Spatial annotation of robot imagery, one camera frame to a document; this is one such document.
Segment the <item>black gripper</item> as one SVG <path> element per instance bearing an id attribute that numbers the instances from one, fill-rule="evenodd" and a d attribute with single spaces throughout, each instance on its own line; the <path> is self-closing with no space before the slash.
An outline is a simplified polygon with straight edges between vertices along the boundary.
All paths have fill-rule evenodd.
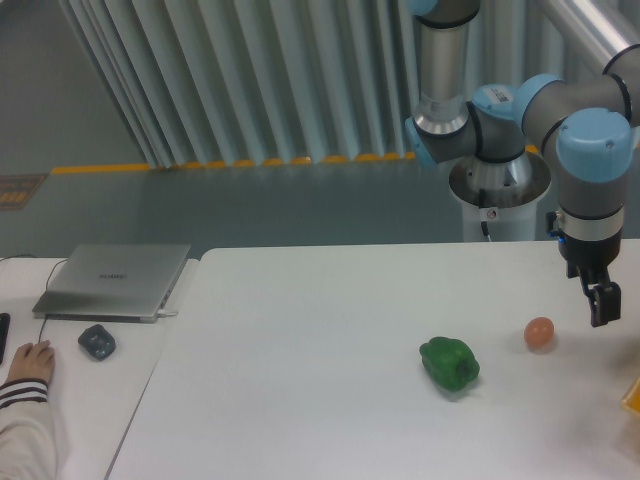
<path id="1" fill-rule="evenodd" d="M 621 318 L 621 289 L 615 282 L 597 284 L 590 289 L 589 280 L 608 277 L 608 266 L 620 251 L 622 212 L 606 218 L 584 219 L 566 211 L 551 211 L 545 217 L 546 232 L 556 238 L 566 261 L 568 278 L 579 278 L 588 295 L 591 326 L 601 327 Z"/>

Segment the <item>white striped sleeve forearm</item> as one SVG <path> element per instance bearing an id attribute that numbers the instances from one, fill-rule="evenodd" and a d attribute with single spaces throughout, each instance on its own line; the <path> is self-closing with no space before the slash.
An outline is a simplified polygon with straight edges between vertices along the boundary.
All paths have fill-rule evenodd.
<path id="1" fill-rule="evenodd" d="M 1 386 L 1 478 L 55 479 L 57 449 L 48 384 L 27 378 Z"/>

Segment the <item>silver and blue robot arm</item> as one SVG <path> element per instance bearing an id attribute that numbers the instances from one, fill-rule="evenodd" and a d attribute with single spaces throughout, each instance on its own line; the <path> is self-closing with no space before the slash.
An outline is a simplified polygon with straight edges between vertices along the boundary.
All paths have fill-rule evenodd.
<path id="1" fill-rule="evenodd" d="M 544 1 L 541 9 L 595 73 L 569 84 L 540 74 L 517 88 L 462 93 L 476 1 L 412 1 L 421 30 L 420 100 L 406 122 L 417 159 L 456 160 L 450 187 L 480 210 L 539 198 L 558 181 L 546 216 L 569 277 L 578 278 L 593 326 L 621 315 L 608 273 L 620 250 L 627 173 L 639 125 L 639 34 L 605 1 Z"/>

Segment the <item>person's hand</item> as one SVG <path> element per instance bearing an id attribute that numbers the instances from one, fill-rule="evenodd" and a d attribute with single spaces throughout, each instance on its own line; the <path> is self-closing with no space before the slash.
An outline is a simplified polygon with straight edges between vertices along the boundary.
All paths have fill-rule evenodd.
<path id="1" fill-rule="evenodd" d="M 49 384 L 55 368 L 55 350 L 48 340 L 19 347 L 9 367 L 7 382 L 40 380 Z"/>

